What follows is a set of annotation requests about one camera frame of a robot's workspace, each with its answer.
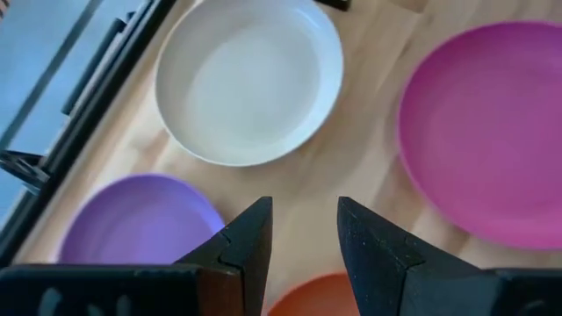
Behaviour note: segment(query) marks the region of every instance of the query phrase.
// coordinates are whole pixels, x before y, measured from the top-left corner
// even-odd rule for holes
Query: pink plate
[[[415,185],[468,232],[562,248],[562,28],[488,25],[423,61],[399,114]]]

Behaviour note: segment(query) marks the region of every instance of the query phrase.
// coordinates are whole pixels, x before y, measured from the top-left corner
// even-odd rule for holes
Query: orange plate
[[[355,316],[359,315],[347,273],[321,276],[282,297],[270,316]]]

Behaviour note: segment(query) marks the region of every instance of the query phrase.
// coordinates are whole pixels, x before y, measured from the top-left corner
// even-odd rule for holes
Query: white plate
[[[250,166],[304,143],[342,84],[337,31],[311,0],[206,0],[162,50],[164,125],[207,162]]]

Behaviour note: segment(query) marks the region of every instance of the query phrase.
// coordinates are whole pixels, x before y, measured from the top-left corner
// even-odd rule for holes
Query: wooden table
[[[466,28],[494,21],[562,20],[561,1],[354,0],[349,12],[325,8],[345,54],[337,106],[304,146],[252,168],[219,167],[190,157],[158,118],[155,59],[165,35],[190,5],[178,0],[17,262],[52,262],[76,211],[92,193],[119,177],[156,171],[200,188],[225,221],[260,196],[274,197],[268,304],[296,284],[343,269],[335,226],[336,200],[342,195],[481,267],[562,266],[560,252],[504,248],[443,221],[413,189],[394,138],[404,82],[433,47]]]

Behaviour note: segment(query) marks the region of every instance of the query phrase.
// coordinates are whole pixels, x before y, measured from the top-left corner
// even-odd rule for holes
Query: purple plate
[[[222,227],[217,211],[189,184],[157,174],[129,176],[82,208],[59,262],[169,264]]]

